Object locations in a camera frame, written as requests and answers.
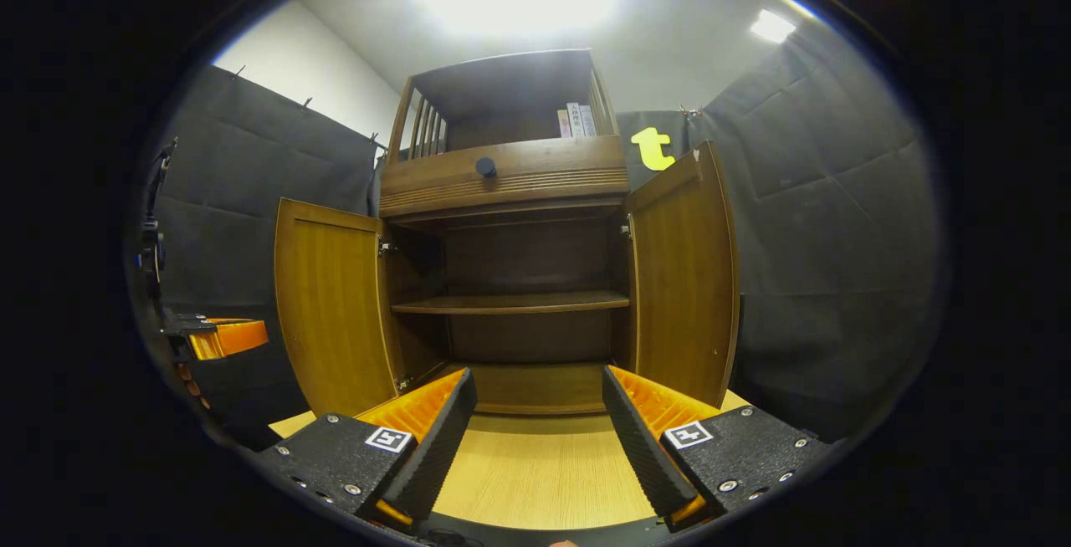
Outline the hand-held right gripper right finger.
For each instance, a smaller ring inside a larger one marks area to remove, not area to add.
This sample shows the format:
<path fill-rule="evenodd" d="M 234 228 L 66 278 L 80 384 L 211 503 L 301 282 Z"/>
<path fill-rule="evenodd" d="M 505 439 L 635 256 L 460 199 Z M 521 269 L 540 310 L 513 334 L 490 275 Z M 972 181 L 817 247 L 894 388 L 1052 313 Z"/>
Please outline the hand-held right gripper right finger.
<path fill-rule="evenodd" d="M 643 493 L 672 531 L 781 493 L 831 449 L 756 406 L 721 410 L 616 366 L 602 371 L 602 400 Z"/>

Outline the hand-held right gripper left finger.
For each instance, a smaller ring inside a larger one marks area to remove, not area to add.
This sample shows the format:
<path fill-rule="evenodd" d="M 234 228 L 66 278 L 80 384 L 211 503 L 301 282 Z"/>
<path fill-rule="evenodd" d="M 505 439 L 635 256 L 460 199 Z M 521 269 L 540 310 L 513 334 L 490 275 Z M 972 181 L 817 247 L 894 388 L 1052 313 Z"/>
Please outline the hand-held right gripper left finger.
<path fill-rule="evenodd" d="M 428 520 L 477 406 L 469 368 L 356 417 L 329 412 L 258 452 L 258 467 L 328 508 L 397 531 Z"/>

